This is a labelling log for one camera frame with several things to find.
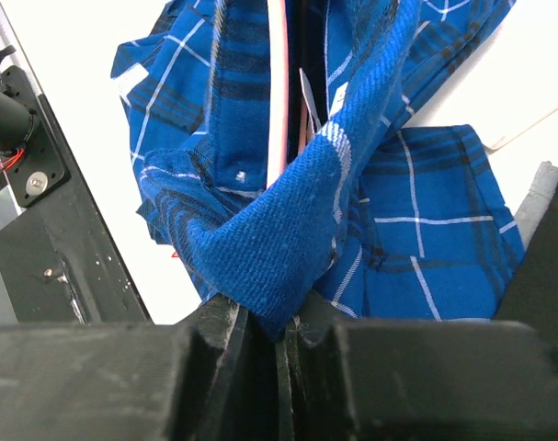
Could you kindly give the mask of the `blue plaid shirt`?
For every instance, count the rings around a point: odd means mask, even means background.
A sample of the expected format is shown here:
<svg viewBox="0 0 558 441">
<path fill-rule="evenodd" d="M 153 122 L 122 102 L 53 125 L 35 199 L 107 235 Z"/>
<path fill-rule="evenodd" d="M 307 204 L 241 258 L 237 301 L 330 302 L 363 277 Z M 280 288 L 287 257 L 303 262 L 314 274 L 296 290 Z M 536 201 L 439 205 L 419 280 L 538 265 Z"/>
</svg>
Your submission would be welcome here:
<svg viewBox="0 0 558 441">
<path fill-rule="evenodd" d="M 264 1 L 171 1 L 121 43 L 111 76 L 151 238 L 203 300 L 224 295 L 282 335 L 310 293 L 352 318 L 489 320 L 524 256 L 468 125 L 410 119 L 506 17 L 509 1 L 289 1 L 289 59 L 319 120 L 268 179 L 280 120 Z"/>
</svg>

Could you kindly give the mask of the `pink wire hanger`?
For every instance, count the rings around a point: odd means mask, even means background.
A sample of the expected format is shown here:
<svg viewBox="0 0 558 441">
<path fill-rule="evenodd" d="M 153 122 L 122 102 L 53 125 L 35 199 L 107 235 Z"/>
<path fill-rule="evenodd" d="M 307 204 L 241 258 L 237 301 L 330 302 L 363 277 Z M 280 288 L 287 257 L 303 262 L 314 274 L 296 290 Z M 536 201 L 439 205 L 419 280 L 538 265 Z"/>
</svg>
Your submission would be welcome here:
<svg viewBox="0 0 558 441">
<path fill-rule="evenodd" d="M 289 40 L 284 0 L 267 0 L 270 48 L 267 188 L 287 164 L 289 124 Z"/>
</svg>

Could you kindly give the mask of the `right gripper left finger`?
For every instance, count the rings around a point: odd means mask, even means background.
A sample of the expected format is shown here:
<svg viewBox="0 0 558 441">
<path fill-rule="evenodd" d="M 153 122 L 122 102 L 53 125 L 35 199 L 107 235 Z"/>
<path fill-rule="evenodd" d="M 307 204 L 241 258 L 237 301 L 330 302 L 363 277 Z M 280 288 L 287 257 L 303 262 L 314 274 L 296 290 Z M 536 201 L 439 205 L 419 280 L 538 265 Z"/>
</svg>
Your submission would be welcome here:
<svg viewBox="0 0 558 441">
<path fill-rule="evenodd" d="M 0 440 L 275 440 L 272 345 L 215 297 L 175 325 L 0 326 Z"/>
</svg>

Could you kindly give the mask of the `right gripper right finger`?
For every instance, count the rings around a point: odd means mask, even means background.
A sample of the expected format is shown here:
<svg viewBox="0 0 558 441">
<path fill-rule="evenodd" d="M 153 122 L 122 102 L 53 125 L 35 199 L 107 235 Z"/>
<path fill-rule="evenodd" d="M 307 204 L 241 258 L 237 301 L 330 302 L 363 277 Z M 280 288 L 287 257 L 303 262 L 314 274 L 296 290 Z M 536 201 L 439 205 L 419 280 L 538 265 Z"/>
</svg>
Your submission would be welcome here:
<svg viewBox="0 0 558 441">
<path fill-rule="evenodd" d="M 517 322 L 354 320 L 311 293 L 278 374 L 282 440 L 558 440 L 558 368 Z"/>
</svg>

